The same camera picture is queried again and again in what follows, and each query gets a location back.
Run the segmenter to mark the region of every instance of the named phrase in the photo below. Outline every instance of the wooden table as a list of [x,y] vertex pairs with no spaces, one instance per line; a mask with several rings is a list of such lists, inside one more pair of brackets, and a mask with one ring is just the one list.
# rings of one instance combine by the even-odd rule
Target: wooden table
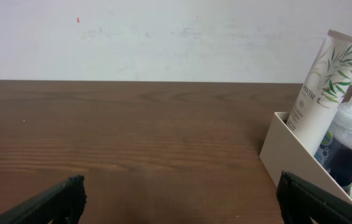
[[0,213],[83,174],[80,223],[283,223],[258,152],[300,87],[0,81]]

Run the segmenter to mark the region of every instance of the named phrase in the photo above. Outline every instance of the green label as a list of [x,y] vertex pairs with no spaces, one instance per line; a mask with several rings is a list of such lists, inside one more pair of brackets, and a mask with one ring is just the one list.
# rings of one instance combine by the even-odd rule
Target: green label
[[331,144],[331,142],[332,142],[332,133],[330,131],[327,131],[321,144],[323,146],[327,146],[327,145]]

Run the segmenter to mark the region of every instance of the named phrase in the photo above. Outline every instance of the white holder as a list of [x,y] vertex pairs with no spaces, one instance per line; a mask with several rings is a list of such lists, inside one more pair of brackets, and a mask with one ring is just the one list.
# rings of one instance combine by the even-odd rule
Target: white holder
[[303,144],[285,125],[289,114],[275,112],[260,154],[264,167],[278,186],[281,172],[291,172],[352,204],[349,195],[329,173],[308,153]]

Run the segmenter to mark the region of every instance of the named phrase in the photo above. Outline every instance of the wood grain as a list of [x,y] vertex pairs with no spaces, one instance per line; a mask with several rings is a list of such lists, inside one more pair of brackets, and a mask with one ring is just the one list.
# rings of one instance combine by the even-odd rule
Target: wood grain
[[80,223],[283,223],[258,150],[299,88],[0,81],[0,213],[83,174]]

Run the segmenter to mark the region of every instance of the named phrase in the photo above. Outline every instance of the white wall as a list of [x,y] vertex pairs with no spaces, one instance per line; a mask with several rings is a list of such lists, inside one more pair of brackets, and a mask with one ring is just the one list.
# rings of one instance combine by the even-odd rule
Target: white wall
[[328,29],[352,1],[0,0],[0,79],[302,82]]

